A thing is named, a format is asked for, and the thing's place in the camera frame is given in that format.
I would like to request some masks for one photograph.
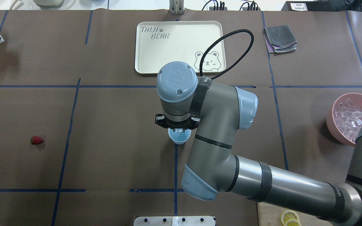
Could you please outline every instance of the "lemon slice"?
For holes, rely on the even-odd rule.
[[[286,223],[284,224],[284,226],[301,226],[301,223],[300,223],[299,220],[290,219],[290,220],[286,221]]]
[[[297,220],[298,222],[300,222],[300,218],[299,215],[294,212],[293,210],[286,210],[282,213],[282,215],[280,216],[280,221],[282,222],[282,225],[285,226],[286,222],[290,219],[294,219]]]

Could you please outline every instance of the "cup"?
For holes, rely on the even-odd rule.
[[[182,131],[182,129],[168,129],[168,136],[170,136],[171,140],[178,145],[185,143],[188,138],[191,136],[191,130]]]

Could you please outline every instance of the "tray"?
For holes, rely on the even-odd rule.
[[[167,63],[182,61],[199,72],[203,53],[221,36],[217,21],[142,22],[136,28],[135,70],[154,74]],[[203,72],[218,73],[225,68],[221,41],[205,57]]]

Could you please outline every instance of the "strawberry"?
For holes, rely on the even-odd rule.
[[[43,142],[43,139],[39,136],[33,136],[31,139],[30,139],[30,143],[35,145],[35,144],[39,144],[39,143],[42,143]]]

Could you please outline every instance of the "table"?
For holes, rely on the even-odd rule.
[[[362,93],[362,13],[0,11],[0,225],[132,225],[137,216],[173,215],[258,224],[256,203],[241,196],[204,202],[183,192],[192,139],[177,146],[154,124],[156,76],[134,70],[135,28],[174,20],[216,20],[223,33],[255,36],[217,79],[259,99],[233,153],[345,181],[353,148],[330,135],[326,113],[341,94]],[[269,55],[263,27],[282,24],[297,51]],[[228,65],[247,44],[244,35],[224,41]],[[32,146],[34,135],[45,142]]]

